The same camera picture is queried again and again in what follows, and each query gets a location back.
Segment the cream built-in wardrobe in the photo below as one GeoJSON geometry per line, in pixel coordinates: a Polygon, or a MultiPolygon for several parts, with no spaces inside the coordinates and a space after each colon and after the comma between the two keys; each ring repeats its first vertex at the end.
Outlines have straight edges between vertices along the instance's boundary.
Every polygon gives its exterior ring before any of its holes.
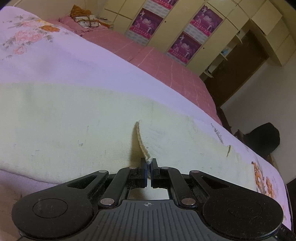
{"type": "Polygon", "coordinates": [[[186,65],[197,75],[207,74],[218,57],[227,57],[248,30],[280,66],[295,52],[293,36],[271,1],[178,1],[171,10],[152,1],[106,1],[101,15],[112,21],[115,31],[165,54],[182,32],[187,33],[201,44],[186,65]],[[190,25],[203,5],[223,19],[209,37],[190,25]],[[142,8],[163,18],[149,40],[129,30],[142,8]]]}

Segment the upper right purple poster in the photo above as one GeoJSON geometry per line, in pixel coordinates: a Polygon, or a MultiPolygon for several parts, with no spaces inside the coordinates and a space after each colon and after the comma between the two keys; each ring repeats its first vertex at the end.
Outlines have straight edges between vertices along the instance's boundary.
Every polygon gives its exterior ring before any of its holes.
{"type": "Polygon", "coordinates": [[[223,19],[217,13],[203,5],[190,21],[190,25],[209,37],[222,21],[223,19]]]}

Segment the dark brown wooden door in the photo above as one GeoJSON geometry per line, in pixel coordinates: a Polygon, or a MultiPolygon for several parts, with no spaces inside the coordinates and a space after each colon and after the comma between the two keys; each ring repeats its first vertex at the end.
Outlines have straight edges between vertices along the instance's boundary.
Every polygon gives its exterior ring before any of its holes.
{"type": "Polygon", "coordinates": [[[205,80],[215,106],[220,108],[269,58],[252,31],[242,38],[242,43],[228,54],[214,70],[212,78],[205,80]]]}

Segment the lower right purple poster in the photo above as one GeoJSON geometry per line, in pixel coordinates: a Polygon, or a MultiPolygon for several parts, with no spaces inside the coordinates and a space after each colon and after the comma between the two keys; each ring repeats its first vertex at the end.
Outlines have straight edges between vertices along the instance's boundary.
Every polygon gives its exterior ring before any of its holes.
{"type": "Polygon", "coordinates": [[[201,44],[198,41],[187,33],[182,32],[166,54],[178,63],[186,66],[200,47],[201,44]]]}

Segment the black bag on floor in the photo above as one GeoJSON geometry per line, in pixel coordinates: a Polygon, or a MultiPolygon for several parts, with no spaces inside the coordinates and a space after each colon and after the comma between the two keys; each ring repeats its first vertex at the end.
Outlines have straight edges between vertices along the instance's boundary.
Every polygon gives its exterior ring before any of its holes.
{"type": "Polygon", "coordinates": [[[272,123],[258,126],[243,137],[244,143],[266,159],[280,145],[280,132],[272,123]]]}

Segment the pink checked bedspread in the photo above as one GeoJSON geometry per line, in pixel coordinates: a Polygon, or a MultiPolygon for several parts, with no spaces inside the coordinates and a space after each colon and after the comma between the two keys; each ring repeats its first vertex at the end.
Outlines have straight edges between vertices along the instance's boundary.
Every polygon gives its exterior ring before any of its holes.
{"type": "Polygon", "coordinates": [[[48,22],[111,51],[172,88],[222,124],[215,103],[201,78],[156,48],[143,47],[105,26],[83,28],[69,16],[48,22]]]}

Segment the upper left purple poster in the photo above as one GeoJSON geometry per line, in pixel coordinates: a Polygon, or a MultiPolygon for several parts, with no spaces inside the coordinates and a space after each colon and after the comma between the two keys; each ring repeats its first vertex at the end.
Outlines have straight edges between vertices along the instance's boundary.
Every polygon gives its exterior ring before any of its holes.
{"type": "Polygon", "coordinates": [[[142,8],[129,30],[149,40],[162,21],[161,16],[142,8]]]}

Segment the pale cream knit garment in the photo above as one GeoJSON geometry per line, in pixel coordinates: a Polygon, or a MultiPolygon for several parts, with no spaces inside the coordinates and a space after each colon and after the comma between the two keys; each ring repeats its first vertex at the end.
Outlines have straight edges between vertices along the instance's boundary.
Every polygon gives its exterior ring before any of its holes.
{"type": "Polygon", "coordinates": [[[256,190],[254,167],[153,100],[87,87],[1,85],[1,169],[49,183],[156,159],[256,190]]]}

